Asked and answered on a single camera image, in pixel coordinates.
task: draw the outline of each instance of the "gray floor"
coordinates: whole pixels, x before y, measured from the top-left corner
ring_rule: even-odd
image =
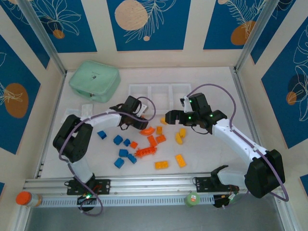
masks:
[[[105,207],[99,217],[77,208],[32,209],[26,231],[280,231],[283,230],[272,196],[246,196],[229,208],[139,206]]]

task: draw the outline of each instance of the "green bottle cap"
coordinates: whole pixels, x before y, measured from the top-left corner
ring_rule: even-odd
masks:
[[[191,192],[185,198],[185,204],[188,207],[195,206],[200,203],[200,196],[196,192]]]

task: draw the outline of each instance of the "mint green bag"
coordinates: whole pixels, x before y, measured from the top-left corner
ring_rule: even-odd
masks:
[[[76,70],[69,80],[69,85],[74,93],[83,98],[106,103],[113,96],[120,81],[117,68],[87,60]]]

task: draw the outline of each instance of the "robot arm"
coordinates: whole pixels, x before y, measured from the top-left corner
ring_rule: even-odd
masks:
[[[121,127],[122,130],[126,130],[130,125],[136,129],[143,130],[147,127],[148,122],[146,119],[140,117],[140,115],[147,109],[147,106],[143,105],[141,101],[129,96],[125,103],[111,107],[106,111],[105,116],[93,118],[84,124],[82,124],[77,130],[76,135],[69,139],[69,142],[64,148],[62,158],[68,160],[69,166],[75,173],[75,175],[87,186],[93,188],[95,185],[95,176],[89,168],[85,154],[88,149],[93,127],[95,126],[99,130],[103,130],[110,127]],[[130,116],[121,114],[126,113],[139,120],[145,120],[144,122],[137,121]],[[58,134],[53,140],[53,146],[60,151],[64,141],[67,139],[73,128],[81,122],[81,119],[75,115],[70,115]]]
[[[246,170],[242,174],[227,167],[222,167],[217,176],[220,183],[224,185],[246,186],[250,193],[261,198],[279,186],[269,165],[261,158],[261,152],[273,165],[278,176],[285,182],[282,157],[276,150],[268,151],[259,146],[235,126],[230,124],[227,116],[221,111],[212,111],[205,96],[202,93],[191,95],[189,98],[180,99],[184,106],[184,111],[172,110],[166,113],[166,122],[194,127],[199,125],[206,129],[210,134],[220,138],[227,143],[245,162]]]

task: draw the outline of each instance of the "orange bottle cap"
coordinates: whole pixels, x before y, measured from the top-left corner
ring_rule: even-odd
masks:
[[[16,203],[19,205],[27,205],[32,199],[32,195],[29,192],[21,192],[16,197]]]

